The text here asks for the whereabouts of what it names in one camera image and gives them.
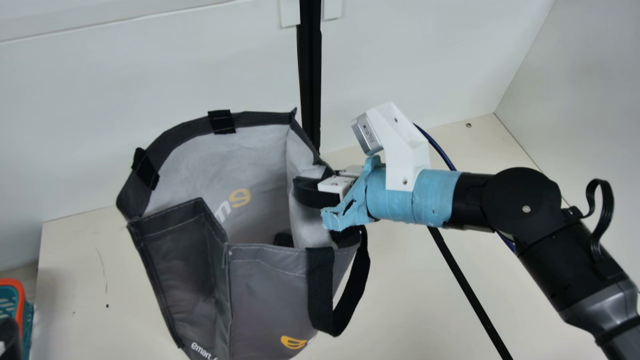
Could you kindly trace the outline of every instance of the black cable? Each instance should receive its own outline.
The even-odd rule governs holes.
[[[589,182],[587,185],[587,189],[585,191],[587,195],[587,204],[589,204],[589,212],[587,215],[583,215],[580,210],[572,206],[570,209],[572,212],[577,214],[578,218],[587,218],[593,215],[596,211],[596,189],[600,187],[602,191],[602,212],[600,213],[600,219],[598,220],[598,225],[591,233],[591,255],[593,255],[593,260],[598,262],[603,259],[602,249],[600,248],[600,238],[604,234],[604,232],[609,228],[609,224],[611,224],[611,219],[613,218],[613,190],[611,189],[611,185],[606,180],[594,179]]]
[[[462,270],[460,270],[460,267],[458,266],[456,260],[453,258],[453,254],[451,254],[451,251],[449,250],[447,244],[444,242],[442,234],[440,234],[440,231],[435,227],[427,226],[427,229],[429,229],[433,240],[435,241],[436,245],[438,245],[438,249],[440,249],[440,252],[442,253],[442,257],[447,262],[447,265],[449,265],[453,276],[458,281],[458,284],[460,285],[462,292],[467,297],[469,304],[471,304],[471,307],[473,307],[474,311],[476,312],[478,320],[480,320],[480,323],[484,327],[486,334],[489,335],[489,338],[491,339],[495,349],[498,351],[498,354],[500,354],[500,357],[503,358],[503,360],[513,360],[511,354],[509,353],[509,350],[507,349],[507,346],[505,346],[502,338],[500,338],[500,335],[498,334],[498,331],[491,323],[491,319],[489,319],[489,316],[486,314],[486,311],[484,311],[482,304],[480,304],[480,300],[478,300],[478,297],[471,288],[471,285],[469,285],[467,278],[462,273]]]
[[[433,146],[436,149],[438,154],[442,157],[444,162],[449,167],[449,170],[455,171],[456,167],[453,165],[453,162],[449,159],[449,157],[444,152],[444,150],[442,150],[442,148],[438,145],[436,140],[432,138],[429,134],[427,134],[425,130],[422,130],[420,126],[415,125],[415,127],[420,131],[420,133],[422,133],[422,135],[425,138],[427,138],[427,140],[429,140],[429,143],[431,144],[431,146]],[[433,241],[435,241],[436,245],[438,246],[438,249],[440,249],[440,253],[442,254],[442,257],[447,262],[447,265],[449,265],[449,268],[451,269],[453,276],[456,278],[458,284],[460,285],[460,288],[462,289],[462,292],[467,297],[469,304],[471,304],[471,307],[476,312],[476,316],[478,317],[478,320],[480,320],[480,323],[484,327],[486,334],[489,335],[489,338],[491,339],[491,342],[493,343],[493,346],[495,347],[495,349],[498,351],[498,354],[500,354],[500,357],[503,359],[513,359],[511,357],[511,354],[509,353],[509,350],[507,349],[507,346],[505,346],[504,342],[502,341],[502,338],[500,338],[500,334],[498,334],[498,330],[496,330],[493,324],[491,323],[491,319],[489,319],[489,315],[486,314],[486,311],[484,311],[482,304],[480,304],[480,300],[478,300],[476,293],[474,293],[473,289],[471,288],[471,285],[469,285],[469,282],[467,281],[465,274],[463,274],[462,270],[460,270],[460,266],[458,266],[456,259],[453,257],[453,254],[451,254],[451,251],[449,250],[449,247],[447,246],[447,244],[444,242],[444,239],[442,238],[442,234],[440,234],[440,230],[430,226],[427,226],[427,229],[429,229],[429,232],[433,237]],[[500,233],[499,235],[500,235],[500,238],[502,238],[502,240],[504,241],[504,243],[511,249],[511,251],[514,251],[513,242],[510,242],[508,239],[503,237]]]

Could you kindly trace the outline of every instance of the blue cable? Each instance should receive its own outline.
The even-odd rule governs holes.
[[[447,156],[447,154],[444,152],[444,150],[442,150],[442,148],[440,147],[440,145],[438,145],[438,143],[436,142],[436,140],[434,140],[431,135],[427,134],[427,132],[425,130],[423,130],[420,126],[414,124],[414,126],[422,133],[422,135],[427,138],[427,140],[429,140],[429,143],[431,144],[431,146],[433,146],[434,149],[436,149],[436,151],[438,152],[438,154],[440,155],[440,157],[444,160],[444,162],[447,164],[447,167],[449,167],[449,170],[451,171],[458,171],[456,169],[456,167],[453,165],[453,162],[451,162],[451,159],[449,159],[449,157]],[[500,234],[500,232],[497,232],[498,236],[500,236],[500,239],[502,239],[502,241],[505,243],[505,245],[507,245],[509,247],[509,249],[511,249],[511,251],[515,252],[515,244],[504,237],[504,235]]]

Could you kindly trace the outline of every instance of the yellow logo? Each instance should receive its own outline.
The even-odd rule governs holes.
[[[309,342],[309,340],[296,340],[294,338],[290,338],[288,336],[282,336],[280,338],[282,345],[288,347],[291,350],[299,350]]]
[[[237,209],[247,205],[251,201],[251,192],[249,189],[238,189],[229,195],[229,200],[225,200],[213,214],[222,224],[227,216],[231,214],[231,208]]]

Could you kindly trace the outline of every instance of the black joint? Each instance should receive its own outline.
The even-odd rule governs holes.
[[[515,238],[524,250],[567,225],[560,188],[531,168],[509,168],[486,182],[482,209],[492,228]]]
[[[236,133],[236,125],[230,110],[214,110],[209,111],[208,114],[214,134]]]
[[[131,165],[138,178],[145,183],[145,185],[151,190],[155,190],[160,180],[160,175],[156,170],[156,167],[151,162],[151,159],[147,156],[147,152],[138,147],[133,156],[133,165]]]
[[[491,175],[464,172],[458,178],[453,192],[451,218],[446,227],[455,229],[489,230],[490,225],[481,207],[482,192]]]

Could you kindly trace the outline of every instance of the black strap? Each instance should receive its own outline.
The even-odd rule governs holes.
[[[596,344],[599,347],[606,345],[608,342],[618,337],[619,335],[624,334],[625,332],[635,328],[640,327],[640,316],[636,316],[633,319],[629,319],[620,325],[613,328],[611,331],[607,331],[604,334],[600,335],[596,338]]]
[[[209,122],[214,134],[235,134],[236,125],[230,110],[209,111]]]
[[[277,233],[273,238],[273,245],[293,248],[293,236],[287,233]]]
[[[471,288],[471,285],[469,285],[467,278],[462,273],[462,270],[460,270],[460,267],[458,266],[458,263],[456,262],[456,260],[453,258],[453,255],[451,254],[451,251],[449,250],[447,244],[445,244],[444,239],[442,238],[442,234],[440,234],[440,231],[435,227],[427,226],[427,228],[429,229],[429,232],[431,233],[431,236],[433,237],[433,240],[435,241],[436,245],[438,245],[438,249],[440,249],[440,252],[442,253],[442,257],[447,262],[447,265],[449,265],[449,268],[451,269],[453,276],[458,281],[458,284],[460,285],[462,292],[465,293],[465,296],[467,297],[469,304],[471,304],[471,307],[473,307],[474,311],[476,312],[476,316],[478,317],[478,320],[480,320],[480,323],[484,327],[486,334],[489,335],[489,338],[491,339],[493,346],[495,347],[496,350],[498,350],[498,354],[500,354],[500,357],[503,359],[513,360],[513,358],[511,357],[511,354],[509,353],[509,350],[507,349],[507,346],[505,346],[504,342],[502,342],[502,339],[500,338],[498,331],[495,329],[495,327],[491,323],[491,319],[489,319],[489,316],[486,314],[486,311],[484,311],[482,304],[480,304],[480,300],[478,300],[478,297],[476,296],[473,289]]]
[[[0,353],[0,360],[22,359],[20,335],[18,323],[13,318],[0,320],[0,341],[4,343],[4,352]]]
[[[293,196],[304,206],[313,209],[334,207],[340,204],[340,195],[318,191],[318,183],[322,179],[295,177],[293,179]]]
[[[580,209],[576,206],[570,207],[570,210],[575,214],[577,218],[587,218],[593,215],[596,210],[596,189],[600,187],[602,191],[602,212],[600,213],[600,219],[598,225],[591,233],[591,254],[595,262],[603,260],[602,249],[600,248],[600,238],[604,232],[609,228],[611,219],[613,218],[613,190],[611,185],[606,180],[594,179],[589,182],[586,188],[587,203],[589,204],[589,212],[587,215],[583,215]]]
[[[311,324],[331,336],[342,334],[364,293],[371,260],[367,251],[367,230],[359,227],[362,241],[351,266],[349,280],[338,305],[333,309],[332,247],[307,249],[308,312]]]
[[[136,175],[142,180],[145,185],[151,190],[155,190],[160,180],[160,175],[156,170],[156,167],[147,156],[147,152],[141,147],[136,148],[136,152],[133,155],[133,164],[131,165]]]

